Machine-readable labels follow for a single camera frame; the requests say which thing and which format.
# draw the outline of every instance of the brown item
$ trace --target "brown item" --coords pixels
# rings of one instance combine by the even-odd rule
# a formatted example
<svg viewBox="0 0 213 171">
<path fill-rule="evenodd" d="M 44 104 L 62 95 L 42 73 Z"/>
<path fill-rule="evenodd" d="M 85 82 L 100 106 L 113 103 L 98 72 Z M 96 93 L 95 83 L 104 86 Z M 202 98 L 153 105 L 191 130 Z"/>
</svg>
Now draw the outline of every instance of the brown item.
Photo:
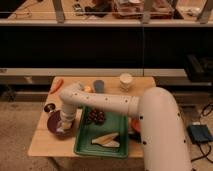
<svg viewBox="0 0 213 171">
<path fill-rule="evenodd" d="M 117 18 L 141 18 L 143 16 L 143 5 L 141 3 L 131 3 L 123 0 L 113 0 L 112 10 Z M 152 19 L 171 19 L 174 9 L 166 0 L 155 0 L 151 9 Z"/>
</svg>

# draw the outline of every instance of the carrot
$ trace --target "carrot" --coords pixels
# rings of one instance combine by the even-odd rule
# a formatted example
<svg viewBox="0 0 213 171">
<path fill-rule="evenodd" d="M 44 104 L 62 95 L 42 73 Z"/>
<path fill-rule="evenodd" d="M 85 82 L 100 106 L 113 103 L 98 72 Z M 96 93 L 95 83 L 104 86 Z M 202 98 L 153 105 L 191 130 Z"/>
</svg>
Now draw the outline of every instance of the carrot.
<svg viewBox="0 0 213 171">
<path fill-rule="evenodd" d="M 58 91 L 58 89 L 63 85 L 64 80 L 61 78 L 59 79 L 54 85 L 53 87 L 50 89 L 49 94 L 54 94 L 56 91 Z"/>
</svg>

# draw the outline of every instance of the green tray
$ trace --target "green tray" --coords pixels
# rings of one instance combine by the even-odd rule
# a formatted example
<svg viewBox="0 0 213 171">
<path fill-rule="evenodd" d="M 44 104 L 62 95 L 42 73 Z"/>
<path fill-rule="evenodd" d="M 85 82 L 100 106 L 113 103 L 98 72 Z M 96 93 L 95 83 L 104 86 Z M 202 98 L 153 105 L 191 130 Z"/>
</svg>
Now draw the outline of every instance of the green tray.
<svg viewBox="0 0 213 171">
<path fill-rule="evenodd" d="M 105 112 L 106 120 L 102 125 L 85 124 L 91 108 L 84 107 L 76 136 L 74 152 L 80 155 L 126 158 L 128 156 L 128 118 L 112 112 Z M 113 132 L 118 132 L 119 148 L 103 147 L 91 144 L 92 139 Z"/>
</svg>

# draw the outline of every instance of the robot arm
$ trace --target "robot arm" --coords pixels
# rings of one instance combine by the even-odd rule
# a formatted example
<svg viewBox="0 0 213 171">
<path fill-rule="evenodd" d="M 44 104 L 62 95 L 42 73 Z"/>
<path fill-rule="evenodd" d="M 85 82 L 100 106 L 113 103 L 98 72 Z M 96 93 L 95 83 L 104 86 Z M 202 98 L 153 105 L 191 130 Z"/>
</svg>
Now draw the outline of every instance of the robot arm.
<svg viewBox="0 0 213 171">
<path fill-rule="evenodd" d="M 62 122 L 72 122 L 82 104 L 139 118 L 146 171 L 192 170 L 178 106 L 168 91 L 153 87 L 142 97 L 95 94 L 75 83 L 63 89 L 60 98 Z"/>
</svg>

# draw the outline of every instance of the cup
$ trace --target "cup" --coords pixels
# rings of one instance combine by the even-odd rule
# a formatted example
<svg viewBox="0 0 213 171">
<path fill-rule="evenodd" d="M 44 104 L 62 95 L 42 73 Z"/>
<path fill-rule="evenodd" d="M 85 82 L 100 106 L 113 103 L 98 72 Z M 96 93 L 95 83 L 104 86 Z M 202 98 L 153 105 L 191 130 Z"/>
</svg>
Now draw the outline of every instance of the cup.
<svg viewBox="0 0 213 171">
<path fill-rule="evenodd" d="M 123 73 L 120 75 L 120 87 L 124 91 L 129 91 L 132 84 L 133 77 L 129 73 Z"/>
</svg>

